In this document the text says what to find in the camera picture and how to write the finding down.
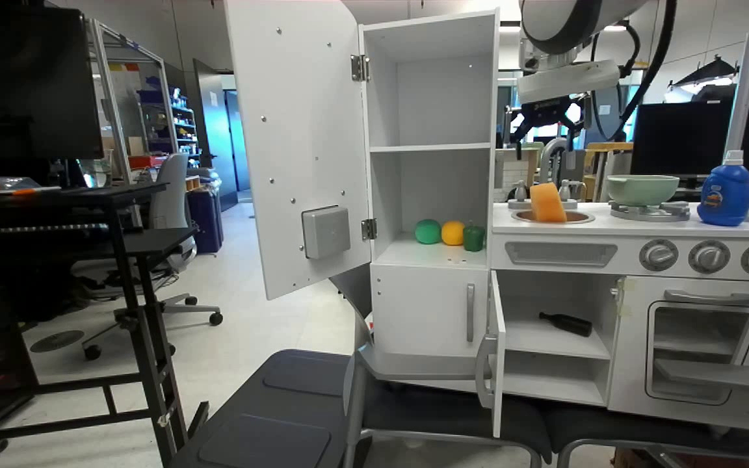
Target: white oven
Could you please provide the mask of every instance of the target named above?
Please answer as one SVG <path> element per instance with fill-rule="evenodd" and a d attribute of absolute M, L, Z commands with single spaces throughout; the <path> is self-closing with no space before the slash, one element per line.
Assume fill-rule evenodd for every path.
<path fill-rule="evenodd" d="M 749 392 L 671 381 L 665 360 L 749 366 L 749 280 L 622 282 L 609 407 L 749 428 Z"/>

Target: blue object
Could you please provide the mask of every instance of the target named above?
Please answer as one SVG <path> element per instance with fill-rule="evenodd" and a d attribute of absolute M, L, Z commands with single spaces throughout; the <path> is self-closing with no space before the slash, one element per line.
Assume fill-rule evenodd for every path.
<path fill-rule="evenodd" d="M 697 216 L 715 227 L 739 227 L 749 212 L 749 171 L 741 150 L 727 150 L 702 186 Z"/>

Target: play kitchen stove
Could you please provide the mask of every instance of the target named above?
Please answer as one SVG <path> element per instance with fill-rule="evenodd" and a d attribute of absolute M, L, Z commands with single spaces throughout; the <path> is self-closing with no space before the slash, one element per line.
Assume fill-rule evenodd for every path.
<path fill-rule="evenodd" d="M 533 223 L 493 204 L 489 245 L 503 311 L 501 392 L 749 428 L 749 392 L 671 380 L 665 364 L 749 366 L 749 223 L 649 223 L 606 202 Z M 540 314 L 587 319 L 574 334 Z"/>

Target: black office chair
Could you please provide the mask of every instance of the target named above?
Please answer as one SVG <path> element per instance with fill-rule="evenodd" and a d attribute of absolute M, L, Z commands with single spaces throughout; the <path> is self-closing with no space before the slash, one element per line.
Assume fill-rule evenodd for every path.
<path fill-rule="evenodd" d="M 183 156 L 168 156 L 157 168 L 157 182 L 167 182 L 163 193 L 156 193 L 148 204 L 148 227 L 151 229 L 187 229 L 187 159 Z M 180 251 L 168 254 L 160 264 L 154 267 L 156 289 L 174 282 L 177 273 L 189 264 L 194 258 L 194 238 L 189 236 L 181 242 Z M 113 260 L 85 260 L 73 264 L 73 276 L 89 282 L 89 290 L 100 298 L 116 298 L 121 297 L 121 289 L 116 282 L 116 264 Z M 222 314 L 219 307 L 199 307 L 196 297 L 180 294 L 157 302 L 160 311 L 193 311 L 193 314 L 208 314 L 208 321 L 215 327 L 222 321 Z M 100 347 L 99 340 L 116 331 L 116 321 L 109 327 L 92 332 L 82 340 L 82 355 L 99 358 Z"/>

